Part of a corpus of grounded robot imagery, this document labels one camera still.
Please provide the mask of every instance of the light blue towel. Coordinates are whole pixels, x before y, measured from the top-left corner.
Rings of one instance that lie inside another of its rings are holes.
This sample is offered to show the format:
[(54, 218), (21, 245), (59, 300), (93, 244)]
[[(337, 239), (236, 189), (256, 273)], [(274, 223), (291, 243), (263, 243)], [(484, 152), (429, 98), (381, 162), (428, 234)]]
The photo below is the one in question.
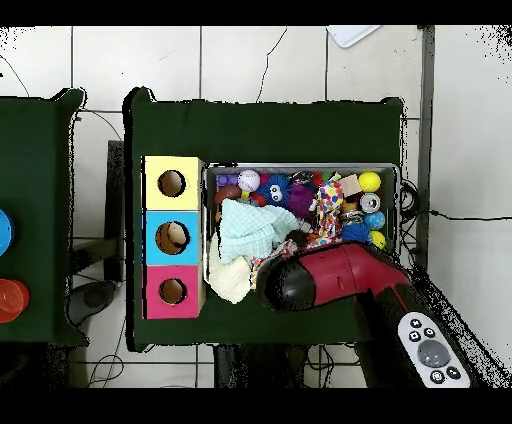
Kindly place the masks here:
[(266, 258), (272, 242), (281, 243), (300, 227), (297, 218), (277, 206), (246, 205), (224, 199), (220, 221), (220, 260), (227, 264), (239, 256)]

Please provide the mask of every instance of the round hole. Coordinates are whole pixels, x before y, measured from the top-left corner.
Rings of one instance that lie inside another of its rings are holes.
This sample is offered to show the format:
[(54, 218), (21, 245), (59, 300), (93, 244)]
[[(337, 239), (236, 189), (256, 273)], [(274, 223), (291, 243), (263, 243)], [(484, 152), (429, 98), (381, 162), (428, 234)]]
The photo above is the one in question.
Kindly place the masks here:
[(167, 197), (178, 197), (185, 191), (185, 177), (179, 171), (165, 171), (158, 178), (158, 189)]
[(171, 278), (160, 284), (158, 294), (165, 303), (168, 303), (169, 305), (177, 305), (178, 303), (183, 302), (187, 296), (187, 288), (185, 287), (185, 284), (177, 278)]
[(185, 250), (190, 242), (186, 227), (180, 222), (166, 222), (156, 230), (155, 236), (158, 248), (168, 255), (178, 255)]

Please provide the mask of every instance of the remote control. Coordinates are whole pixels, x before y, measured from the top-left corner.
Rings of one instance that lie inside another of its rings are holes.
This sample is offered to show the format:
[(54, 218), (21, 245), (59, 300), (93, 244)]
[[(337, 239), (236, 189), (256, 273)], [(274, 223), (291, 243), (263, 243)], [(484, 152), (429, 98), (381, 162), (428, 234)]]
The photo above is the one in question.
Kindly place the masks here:
[(398, 337), (426, 387), (468, 388), (469, 376), (439, 330), (420, 312), (409, 312), (398, 324)]

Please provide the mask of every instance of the green board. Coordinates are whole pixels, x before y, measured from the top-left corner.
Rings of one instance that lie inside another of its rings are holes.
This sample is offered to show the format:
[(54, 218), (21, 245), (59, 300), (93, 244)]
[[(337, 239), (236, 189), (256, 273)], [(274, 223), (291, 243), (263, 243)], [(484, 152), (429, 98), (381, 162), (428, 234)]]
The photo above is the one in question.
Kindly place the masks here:
[(302, 343), (357, 341), (367, 337), (364, 319), (352, 298), (304, 312), (277, 313), (249, 293), (237, 305), (211, 289), (199, 318), (143, 320), (141, 314), (141, 157), (196, 156), (204, 162), (393, 163), (400, 166), (402, 103), (319, 102), (225, 104), (201, 100), (156, 102), (146, 88), (125, 99), (128, 181), (127, 263), (133, 298), (128, 305), (128, 342)]
[(0, 324), (0, 341), (85, 345), (69, 324), (70, 123), (80, 90), (50, 100), (0, 97), (0, 209), (15, 237), (0, 256), (0, 278), (19, 280), (30, 302)]

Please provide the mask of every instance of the blue circle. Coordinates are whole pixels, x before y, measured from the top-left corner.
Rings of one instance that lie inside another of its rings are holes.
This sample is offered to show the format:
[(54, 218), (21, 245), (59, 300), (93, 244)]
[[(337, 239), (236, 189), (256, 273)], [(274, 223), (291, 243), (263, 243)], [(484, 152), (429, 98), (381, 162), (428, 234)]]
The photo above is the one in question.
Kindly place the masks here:
[(11, 220), (5, 212), (0, 209), (0, 256), (2, 256), (9, 248), (12, 242), (13, 233), (14, 228)]
[(372, 230), (380, 230), (384, 227), (386, 219), (381, 211), (368, 213), (364, 216), (363, 222)]

